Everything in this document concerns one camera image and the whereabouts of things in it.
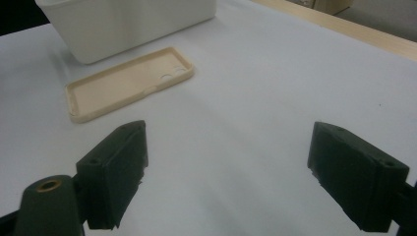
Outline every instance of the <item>floor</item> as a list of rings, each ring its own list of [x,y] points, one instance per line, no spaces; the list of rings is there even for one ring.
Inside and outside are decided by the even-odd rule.
[[[336,16],[417,42],[417,0],[355,0]]]

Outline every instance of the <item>white container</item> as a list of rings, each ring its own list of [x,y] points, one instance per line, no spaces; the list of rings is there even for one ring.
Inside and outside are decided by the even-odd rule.
[[[214,17],[215,0],[35,0],[88,64]]]

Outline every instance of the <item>wooden surface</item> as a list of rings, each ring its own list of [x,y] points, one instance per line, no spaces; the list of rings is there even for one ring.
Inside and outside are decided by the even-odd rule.
[[[417,43],[375,29],[360,26],[284,0],[252,0],[277,11],[297,16],[321,27],[341,32],[386,51],[417,61]]]

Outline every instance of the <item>white tabletop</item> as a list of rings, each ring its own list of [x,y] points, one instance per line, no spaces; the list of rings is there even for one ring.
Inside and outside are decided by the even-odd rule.
[[[70,121],[66,84],[167,46],[195,64],[192,79]],[[410,166],[413,185],[416,91],[416,62],[250,1],[219,0],[216,18],[88,66],[51,25],[5,35],[0,215],[19,208],[29,184],[75,175],[111,131],[143,119],[143,184],[120,229],[87,235],[368,235],[307,168],[313,124],[341,126],[391,154]]]

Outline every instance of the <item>phone case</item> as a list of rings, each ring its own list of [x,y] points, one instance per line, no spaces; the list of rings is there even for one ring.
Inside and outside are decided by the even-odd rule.
[[[66,86],[71,120],[87,122],[193,75],[193,64],[173,47],[109,68]]]

